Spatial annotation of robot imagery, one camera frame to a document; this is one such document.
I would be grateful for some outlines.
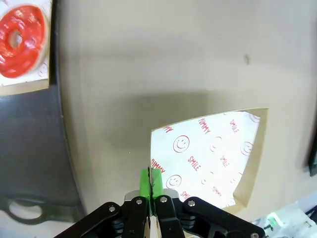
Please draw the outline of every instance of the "red frosted donut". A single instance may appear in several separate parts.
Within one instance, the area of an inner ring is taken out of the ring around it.
[[[37,6],[21,5],[4,15],[0,21],[0,73],[17,78],[38,67],[47,51],[48,34],[46,18]]]

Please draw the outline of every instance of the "red text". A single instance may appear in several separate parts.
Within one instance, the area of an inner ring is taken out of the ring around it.
[[[205,134],[207,134],[208,132],[210,132],[209,127],[208,127],[208,125],[207,125],[207,123],[206,123],[206,121],[205,121],[204,118],[203,118],[203,119],[200,119],[198,122],[199,122],[199,125],[202,127],[202,129],[203,129],[203,131],[204,131]]]
[[[166,126],[166,127],[163,128],[163,130],[165,130],[166,133],[168,133],[169,131],[173,130],[173,128],[170,127],[170,126]]]
[[[221,192],[219,192],[218,188],[216,188],[215,186],[212,187],[212,191],[213,191],[218,197],[221,197]]]
[[[155,159],[152,159],[151,161],[151,167],[155,168],[155,169],[160,169],[162,171],[162,174],[165,172],[164,168],[161,167],[156,161]]]
[[[228,165],[230,165],[228,160],[224,157],[224,155],[220,158],[220,161],[222,161],[222,164],[225,168],[227,168]]]
[[[190,197],[190,195],[187,193],[187,192],[182,192],[181,194],[180,194],[183,198],[185,198],[185,199],[187,199],[187,198],[189,198]]]
[[[194,156],[191,156],[188,159],[188,162],[192,165],[192,167],[194,168],[194,170],[198,170],[201,166],[198,164],[198,162],[194,159]]]
[[[230,125],[231,125],[231,129],[232,129],[232,131],[233,131],[234,133],[237,133],[237,132],[239,131],[238,126],[237,126],[237,124],[234,122],[234,120],[232,120],[232,121],[230,122]]]

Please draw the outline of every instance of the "metal bolt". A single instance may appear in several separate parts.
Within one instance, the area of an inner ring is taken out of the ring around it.
[[[188,201],[188,206],[193,207],[196,203],[193,200]]]
[[[115,207],[111,206],[109,207],[109,212],[114,212],[115,211]]]
[[[167,202],[167,198],[166,198],[166,197],[161,197],[161,198],[159,199],[159,201],[160,201],[160,202]]]
[[[251,238],[259,238],[259,234],[258,233],[252,233],[251,234]]]

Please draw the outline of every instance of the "handle hole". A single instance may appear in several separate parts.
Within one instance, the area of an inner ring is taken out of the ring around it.
[[[11,202],[9,205],[10,212],[22,219],[30,220],[41,216],[42,209],[40,206],[22,206],[17,202]]]

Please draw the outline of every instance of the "donut hole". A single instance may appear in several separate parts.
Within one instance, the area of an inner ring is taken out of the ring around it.
[[[9,44],[12,48],[17,49],[22,43],[22,36],[19,30],[13,30],[9,36]]]

